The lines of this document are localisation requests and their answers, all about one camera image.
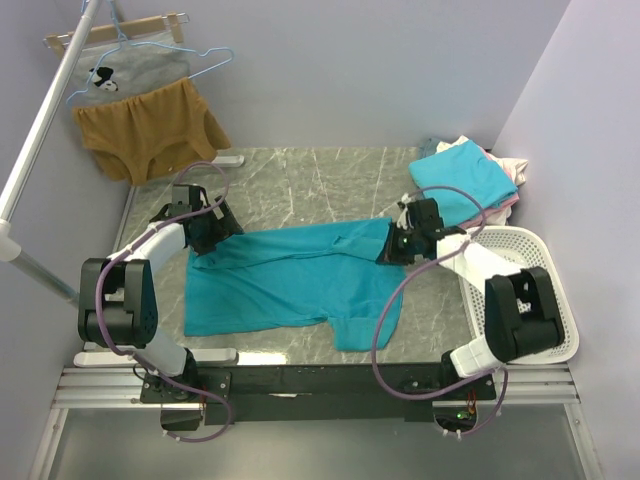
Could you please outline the teal t-shirt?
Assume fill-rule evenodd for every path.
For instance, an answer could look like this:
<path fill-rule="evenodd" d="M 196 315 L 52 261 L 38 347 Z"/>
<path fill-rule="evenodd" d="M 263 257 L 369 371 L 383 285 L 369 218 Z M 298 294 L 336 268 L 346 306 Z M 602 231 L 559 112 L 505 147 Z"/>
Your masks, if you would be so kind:
<path fill-rule="evenodd" d="M 400 266 L 375 262 L 389 219 L 233 235 L 191 254 L 184 333 L 189 337 L 327 323 L 335 349 L 383 349 L 400 319 Z"/>

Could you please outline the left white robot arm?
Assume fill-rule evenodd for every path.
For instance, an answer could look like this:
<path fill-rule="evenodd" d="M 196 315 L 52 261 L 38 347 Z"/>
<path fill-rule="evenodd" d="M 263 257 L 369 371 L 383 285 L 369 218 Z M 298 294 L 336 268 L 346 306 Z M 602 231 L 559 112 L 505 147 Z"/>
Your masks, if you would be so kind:
<path fill-rule="evenodd" d="M 159 327 L 153 275 L 184 249 L 202 256 L 242 227 L 223 195 L 210 201 L 193 184 L 172 187 L 171 201 L 151 218 L 139 237 L 108 258 L 90 258 L 81 268 L 78 333 L 85 342 L 140 360 L 176 401 L 193 399 L 200 388 L 189 349 Z"/>

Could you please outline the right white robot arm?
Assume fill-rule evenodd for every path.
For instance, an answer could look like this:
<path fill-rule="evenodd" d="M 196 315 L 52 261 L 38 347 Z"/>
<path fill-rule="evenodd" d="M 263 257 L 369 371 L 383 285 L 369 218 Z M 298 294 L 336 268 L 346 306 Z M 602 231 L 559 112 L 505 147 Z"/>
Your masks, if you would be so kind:
<path fill-rule="evenodd" d="M 398 206 L 400 215 L 389 225 L 377 263 L 407 266 L 422 257 L 425 262 L 417 274 L 435 266 L 455 273 L 483 295 L 484 330 L 442 356 L 436 386 L 404 393 L 382 382 L 384 390 L 403 400 L 443 395 L 460 399 L 475 381 L 508 363 L 564 343 L 565 329 L 547 270 L 510 262 L 478 243 L 484 224 L 472 230 L 445 226 L 432 198 L 406 194 Z"/>

